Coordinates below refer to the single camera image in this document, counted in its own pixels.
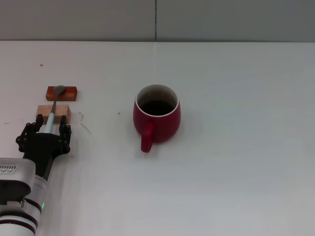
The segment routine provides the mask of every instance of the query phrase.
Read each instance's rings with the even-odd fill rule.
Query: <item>coffee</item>
[[[152,116],[162,116],[173,111],[175,107],[165,101],[152,100],[144,103],[140,109]]]

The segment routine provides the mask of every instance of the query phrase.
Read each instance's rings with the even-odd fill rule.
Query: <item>spoon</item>
[[[65,86],[58,85],[58,86],[54,87],[53,91],[54,91],[56,98],[55,98],[53,107],[51,109],[51,112],[49,114],[44,133],[50,133],[51,132],[51,129],[52,129],[53,123],[54,123],[54,118],[55,118],[56,102],[58,100],[58,96],[65,91]]]

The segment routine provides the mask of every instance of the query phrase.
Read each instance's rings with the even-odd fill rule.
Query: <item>mug rim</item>
[[[161,116],[154,116],[154,115],[150,115],[150,114],[144,112],[144,111],[139,107],[139,105],[138,105],[138,96],[139,96],[139,94],[140,94],[143,90],[148,89],[149,87],[163,87],[163,88],[168,89],[171,93],[173,93],[173,95],[175,95],[175,98],[176,98],[176,101],[177,101],[175,108],[174,108],[171,112],[169,112],[169,113],[167,113],[167,114],[165,114],[165,115],[161,115]],[[165,116],[168,116],[168,115],[172,114],[174,111],[176,111],[177,108],[178,108],[178,105],[179,105],[179,98],[178,98],[177,94],[174,92],[174,90],[171,89],[171,88],[168,87],[168,86],[159,85],[159,84],[148,85],[148,86],[145,86],[144,88],[142,88],[142,89],[138,92],[138,94],[136,95],[136,98],[135,98],[134,101],[135,101],[135,104],[137,105],[137,108],[138,108],[142,113],[144,113],[144,114],[146,114],[146,115],[148,115],[148,116],[150,116],[150,117],[165,117]]]

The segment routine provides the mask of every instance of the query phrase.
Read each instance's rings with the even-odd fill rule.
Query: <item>spoon handle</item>
[[[53,107],[51,108],[51,113],[55,113],[56,111],[56,102],[57,102],[58,96],[56,96],[56,99],[54,101]]]
[[[53,123],[54,123],[54,118],[55,118],[55,114],[54,113],[50,113],[47,123],[46,123],[46,127],[44,130],[44,133],[51,133],[51,129],[53,127]]]

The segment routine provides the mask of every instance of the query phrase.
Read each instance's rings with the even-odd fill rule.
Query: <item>mug handle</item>
[[[151,122],[147,123],[142,136],[141,136],[141,151],[149,152],[152,147],[152,134],[154,130],[154,124]]]

